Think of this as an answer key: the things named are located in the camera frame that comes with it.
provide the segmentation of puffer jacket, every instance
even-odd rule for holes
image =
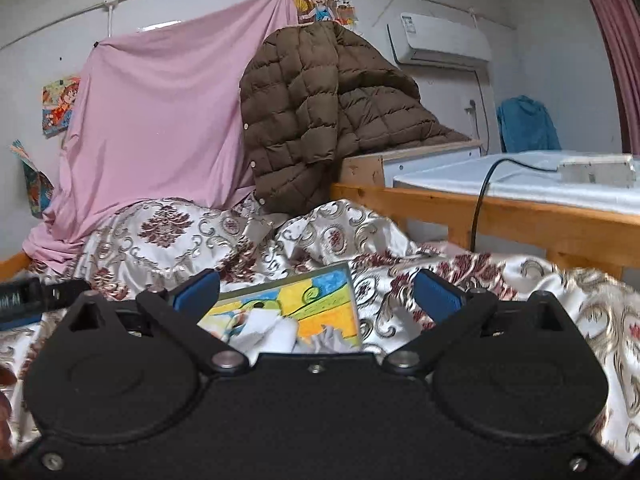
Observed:
[[[468,140],[425,110],[413,79],[335,22],[271,34],[240,99],[255,194],[269,212],[327,202],[347,156]]]

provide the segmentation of damask pattern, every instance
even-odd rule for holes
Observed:
[[[96,230],[63,276],[38,262],[31,270],[45,280],[84,278],[108,299],[125,300],[151,284],[174,288],[207,268],[220,272],[226,292],[335,262],[350,265],[364,349],[379,356],[433,326],[414,300],[412,281],[421,268],[503,300],[553,292],[609,379],[594,437],[623,462],[640,452],[640,296],[596,270],[561,272],[539,258],[418,246],[390,219],[344,200],[295,219],[265,215],[252,196],[229,211],[176,198],[140,202]],[[8,391],[18,448],[37,436],[22,405],[22,378],[61,316],[47,314],[41,323],[0,334],[0,359],[19,377]]]

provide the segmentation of curtain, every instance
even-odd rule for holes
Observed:
[[[623,147],[640,155],[640,16],[633,0],[590,1],[616,84]]]

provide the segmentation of wooden bed frame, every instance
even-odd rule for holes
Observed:
[[[406,219],[446,225],[449,241],[469,247],[477,197],[448,192],[333,184],[332,200],[346,198],[404,228]],[[555,204],[486,197],[478,232],[546,250],[561,269],[594,267],[621,279],[623,267],[640,267],[640,216]],[[0,262],[0,281],[30,263],[24,253]]]

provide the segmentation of air conditioner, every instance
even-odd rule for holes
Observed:
[[[476,70],[492,58],[482,31],[461,23],[403,12],[387,29],[399,64]]]

